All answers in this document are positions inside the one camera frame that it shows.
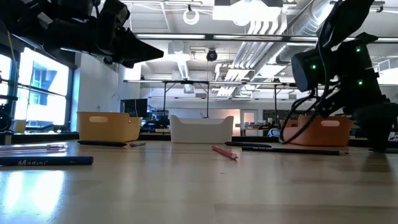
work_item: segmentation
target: window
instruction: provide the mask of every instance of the window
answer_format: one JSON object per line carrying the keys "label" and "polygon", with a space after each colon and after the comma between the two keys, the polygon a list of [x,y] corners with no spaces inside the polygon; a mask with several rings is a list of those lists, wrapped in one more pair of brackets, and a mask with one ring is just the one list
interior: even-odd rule
{"label": "window", "polygon": [[[3,79],[0,84],[0,95],[8,95],[8,81],[11,72],[11,58],[0,54],[0,75]],[[6,104],[7,100],[1,100],[0,104]]]}
{"label": "window", "polygon": [[69,68],[31,49],[21,54],[16,119],[27,127],[64,125]]}

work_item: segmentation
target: wooden table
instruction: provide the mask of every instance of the wooden table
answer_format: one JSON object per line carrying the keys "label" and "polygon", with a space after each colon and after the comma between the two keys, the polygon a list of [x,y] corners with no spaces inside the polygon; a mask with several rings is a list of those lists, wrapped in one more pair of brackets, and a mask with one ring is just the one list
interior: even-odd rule
{"label": "wooden table", "polygon": [[396,223],[398,155],[241,152],[69,142],[92,166],[0,167],[0,223]]}

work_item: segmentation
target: orange storage bin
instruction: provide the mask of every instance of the orange storage bin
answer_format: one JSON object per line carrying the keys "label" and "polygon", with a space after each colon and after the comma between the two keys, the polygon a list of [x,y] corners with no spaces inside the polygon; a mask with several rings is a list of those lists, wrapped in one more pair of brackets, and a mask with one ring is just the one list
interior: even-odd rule
{"label": "orange storage bin", "polygon": [[[310,119],[309,116],[298,118],[298,127],[285,128],[284,139],[288,140]],[[302,146],[346,146],[352,121],[344,116],[331,116],[323,119],[319,116],[299,137],[291,143]]]}
{"label": "orange storage bin", "polygon": [[142,118],[128,113],[78,112],[80,140],[135,141],[139,137]]}

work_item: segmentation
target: ceiling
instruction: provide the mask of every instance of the ceiling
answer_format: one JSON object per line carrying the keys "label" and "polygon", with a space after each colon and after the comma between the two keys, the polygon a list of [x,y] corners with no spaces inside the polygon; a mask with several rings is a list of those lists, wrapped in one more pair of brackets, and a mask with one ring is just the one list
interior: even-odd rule
{"label": "ceiling", "polygon": [[[211,13],[213,9],[214,0],[202,1],[202,6],[193,5],[193,9],[207,10]],[[290,21],[295,15],[303,9],[310,0],[297,0],[297,6],[290,8],[287,12],[287,20]],[[384,10],[398,11],[398,1],[385,0],[386,4]],[[127,4],[131,10],[131,17],[125,23],[125,27],[130,27],[133,33],[181,33],[181,34],[246,34],[249,26],[241,27],[234,24],[232,21],[214,21],[211,15],[200,13],[200,19],[195,25],[188,25],[183,20],[184,5],[170,5],[164,4]],[[380,37],[397,37],[398,30],[396,29],[396,21],[398,21],[398,14],[389,12],[370,12],[368,18],[363,24],[362,28],[355,34],[368,32]],[[168,44],[170,41],[146,41],[148,44],[157,47],[165,52],[168,51]],[[233,61],[236,54],[241,47],[242,42],[215,42],[215,41],[186,41],[189,46],[188,53],[191,54],[191,60],[187,61],[189,70],[208,70],[215,71],[217,63],[206,61],[206,52],[208,49],[214,48],[218,53],[218,60]],[[369,45],[369,51],[376,61],[384,60],[385,58],[398,55],[398,44],[388,45]],[[155,74],[171,74],[173,71],[178,70],[178,64],[172,58],[163,58],[146,62],[142,66],[142,74],[153,75]],[[286,77],[292,76],[290,67],[283,71]]]}

